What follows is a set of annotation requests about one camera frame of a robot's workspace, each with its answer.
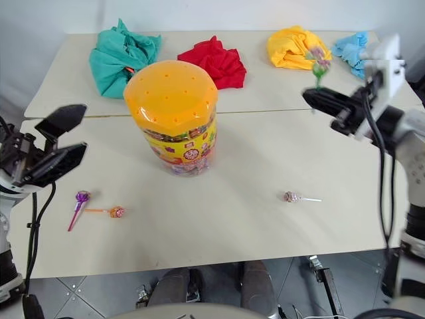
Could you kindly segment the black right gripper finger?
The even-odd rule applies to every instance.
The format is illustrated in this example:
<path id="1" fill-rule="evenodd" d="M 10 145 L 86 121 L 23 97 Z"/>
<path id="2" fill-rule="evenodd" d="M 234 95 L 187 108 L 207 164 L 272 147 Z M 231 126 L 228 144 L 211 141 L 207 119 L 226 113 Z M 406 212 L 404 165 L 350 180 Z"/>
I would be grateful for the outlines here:
<path id="1" fill-rule="evenodd" d="M 338 103 L 332 100 L 313 100 L 309 105 L 320 112 L 328 114 L 332 117 L 338 115 Z"/>
<path id="2" fill-rule="evenodd" d="M 338 112 L 352 110 L 351 98 L 328 88 L 308 88 L 302 93 L 303 99 L 309 105 L 313 100 L 332 100 L 338 103 Z"/>

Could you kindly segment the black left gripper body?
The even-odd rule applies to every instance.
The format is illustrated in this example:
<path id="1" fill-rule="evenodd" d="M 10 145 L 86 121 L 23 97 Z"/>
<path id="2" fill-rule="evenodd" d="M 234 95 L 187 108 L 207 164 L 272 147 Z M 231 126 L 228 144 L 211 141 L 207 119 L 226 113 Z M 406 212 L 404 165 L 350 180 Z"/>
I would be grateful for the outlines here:
<path id="1" fill-rule="evenodd" d="M 12 182 L 30 182 L 35 166 L 44 158 L 43 150 L 34 145 L 32 134 L 23 134 L 15 130 L 13 124 L 7 124 L 1 118 L 1 171 Z"/>

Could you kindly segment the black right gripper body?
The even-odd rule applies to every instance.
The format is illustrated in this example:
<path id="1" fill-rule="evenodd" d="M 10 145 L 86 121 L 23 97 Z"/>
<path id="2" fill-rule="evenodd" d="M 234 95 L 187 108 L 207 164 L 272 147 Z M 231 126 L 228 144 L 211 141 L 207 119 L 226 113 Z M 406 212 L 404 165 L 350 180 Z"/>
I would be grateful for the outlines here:
<path id="1" fill-rule="evenodd" d="M 358 87 L 351 96 L 336 95 L 338 111 L 331 122 L 331 128 L 345 136 L 354 134 L 365 119 L 364 100 L 370 96 L 374 100 L 377 91 L 383 85 L 381 72 L 371 76 L 364 86 Z"/>

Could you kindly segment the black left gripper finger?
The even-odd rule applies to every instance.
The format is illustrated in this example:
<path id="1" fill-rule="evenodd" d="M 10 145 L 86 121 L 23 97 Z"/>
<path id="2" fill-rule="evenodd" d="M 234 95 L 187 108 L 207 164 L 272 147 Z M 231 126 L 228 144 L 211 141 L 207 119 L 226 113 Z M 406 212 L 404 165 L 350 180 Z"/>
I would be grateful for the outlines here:
<path id="1" fill-rule="evenodd" d="M 19 185 L 45 187 L 55 182 L 80 165 L 87 146 L 82 142 L 49 151 L 23 174 Z"/>
<path id="2" fill-rule="evenodd" d="M 35 130 L 45 137 L 44 151 L 55 150 L 59 137 L 77 127 L 86 111 L 87 105 L 85 104 L 61 106 L 38 123 Z"/>

